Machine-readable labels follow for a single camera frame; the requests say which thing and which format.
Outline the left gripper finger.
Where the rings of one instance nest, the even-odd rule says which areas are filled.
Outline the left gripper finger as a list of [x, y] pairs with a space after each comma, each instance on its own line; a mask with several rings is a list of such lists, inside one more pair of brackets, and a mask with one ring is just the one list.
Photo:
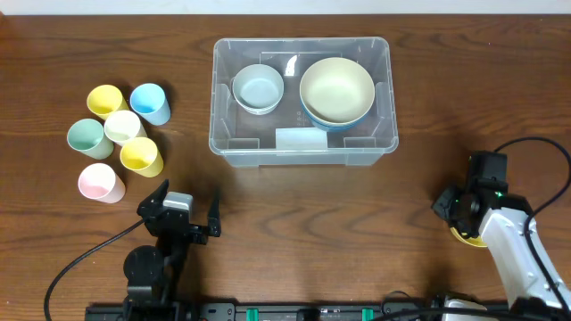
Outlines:
[[213, 236], [213, 237], [220, 237], [221, 236], [219, 199], [220, 199], [220, 191], [216, 190], [214, 195], [213, 195], [211, 206], [210, 206], [208, 214], [207, 214], [208, 233], [209, 233], [209, 236]]
[[152, 193], [138, 205], [138, 212], [155, 212], [162, 207], [169, 189], [169, 180], [165, 179]]

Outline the yellow small bowl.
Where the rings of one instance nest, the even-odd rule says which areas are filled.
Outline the yellow small bowl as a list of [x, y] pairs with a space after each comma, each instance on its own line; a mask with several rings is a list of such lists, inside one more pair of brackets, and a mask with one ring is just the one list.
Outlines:
[[474, 237], [469, 237], [469, 238], [465, 238], [465, 236], [463, 234], [460, 234], [458, 232], [458, 230], [454, 227], [450, 228], [452, 235], [459, 240], [460, 242], [473, 246], [473, 247], [477, 247], [477, 248], [486, 248], [487, 244], [482, 240], [482, 238], [480, 236], [474, 238]]

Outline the white small bowl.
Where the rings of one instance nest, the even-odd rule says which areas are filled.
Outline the white small bowl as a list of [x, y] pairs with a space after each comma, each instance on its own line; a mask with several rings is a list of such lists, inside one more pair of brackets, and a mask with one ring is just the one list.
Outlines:
[[279, 96], [249, 96], [243, 97], [238, 96], [236, 98], [237, 103], [247, 112], [256, 115], [266, 115], [271, 113], [277, 108], [279, 104]]

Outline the light grey small bowl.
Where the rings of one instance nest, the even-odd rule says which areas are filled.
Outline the light grey small bowl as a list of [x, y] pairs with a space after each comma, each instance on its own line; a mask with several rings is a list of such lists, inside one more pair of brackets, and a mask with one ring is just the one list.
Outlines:
[[285, 92], [285, 84], [281, 74], [264, 64], [252, 64], [241, 69], [232, 83], [234, 98], [238, 96], [279, 96], [280, 101]]

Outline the beige large bowl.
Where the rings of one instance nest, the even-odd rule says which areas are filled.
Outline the beige large bowl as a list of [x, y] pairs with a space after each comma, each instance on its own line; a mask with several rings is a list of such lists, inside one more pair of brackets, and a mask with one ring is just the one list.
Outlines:
[[302, 104], [320, 120], [348, 123], [368, 113], [375, 101], [372, 77], [357, 62], [331, 57], [313, 63], [300, 81]]

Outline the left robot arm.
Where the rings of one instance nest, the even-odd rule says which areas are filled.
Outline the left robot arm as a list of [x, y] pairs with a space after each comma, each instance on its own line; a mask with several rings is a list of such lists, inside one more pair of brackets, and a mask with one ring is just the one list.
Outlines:
[[151, 315], [177, 320], [185, 315], [186, 304], [175, 296], [188, 248], [221, 235], [219, 192], [213, 196], [205, 226], [191, 222], [192, 205], [193, 196], [171, 192], [168, 180], [139, 203], [137, 215], [157, 243], [135, 248], [124, 261], [130, 318]]

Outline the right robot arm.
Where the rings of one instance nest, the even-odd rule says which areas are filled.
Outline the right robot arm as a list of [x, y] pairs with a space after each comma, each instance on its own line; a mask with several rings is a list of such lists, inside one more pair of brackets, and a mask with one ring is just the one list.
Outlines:
[[527, 199], [508, 193], [507, 165], [505, 154], [473, 152], [465, 186], [447, 187], [432, 210], [459, 238], [479, 238], [485, 244], [511, 312], [565, 319], [570, 316], [570, 291], [542, 246]]

